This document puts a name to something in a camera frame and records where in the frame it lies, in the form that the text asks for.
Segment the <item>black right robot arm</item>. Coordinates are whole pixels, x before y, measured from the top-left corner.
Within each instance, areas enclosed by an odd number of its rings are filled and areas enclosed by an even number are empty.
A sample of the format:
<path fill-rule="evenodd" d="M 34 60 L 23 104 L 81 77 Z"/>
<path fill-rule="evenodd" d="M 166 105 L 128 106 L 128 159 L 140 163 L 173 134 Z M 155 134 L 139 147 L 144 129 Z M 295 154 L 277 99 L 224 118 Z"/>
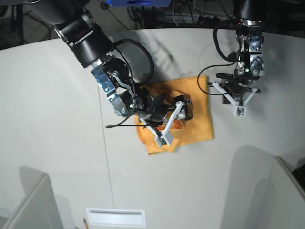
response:
<path fill-rule="evenodd" d="M 176 110 L 175 120 L 192 119 L 190 100 L 178 96 L 165 103 L 166 93 L 150 96 L 145 85 L 154 75 L 155 65 L 148 50 L 133 39 L 112 42 L 85 8 L 84 0 L 26 0 L 24 4 L 44 21 L 54 26 L 57 35 L 68 45 L 83 68 L 92 66 L 92 75 L 104 90 L 118 116 L 136 115 L 153 127 L 159 126 L 168 113 Z M 136 82 L 127 61 L 112 55 L 119 45 L 130 43 L 140 48 L 149 62 L 149 73 Z"/>

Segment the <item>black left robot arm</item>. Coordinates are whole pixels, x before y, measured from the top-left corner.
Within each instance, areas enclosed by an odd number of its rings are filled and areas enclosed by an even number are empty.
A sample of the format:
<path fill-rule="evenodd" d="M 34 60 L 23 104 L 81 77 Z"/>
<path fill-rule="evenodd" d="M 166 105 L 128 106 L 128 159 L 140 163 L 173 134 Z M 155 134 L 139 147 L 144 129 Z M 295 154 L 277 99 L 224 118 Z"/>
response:
<path fill-rule="evenodd" d="M 250 86 L 264 76 L 264 61 L 262 47 L 264 43 L 263 26 L 267 21 L 266 6 L 261 0 L 234 0 L 234 17 L 220 21 L 213 30 L 213 40 L 218 54 L 226 61 L 236 64 L 232 74 L 218 73 L 222 79 L 221 88 L 223 104 L 229 104 L 226 95 L 231 96 L 242 105 L 243 95 L 253 92 Z M 218 29 L 225 25 L 235 29 L 236 40 L 239 44 L 237 52 L 226 56 L 220 49 L 217 37 Z"/>

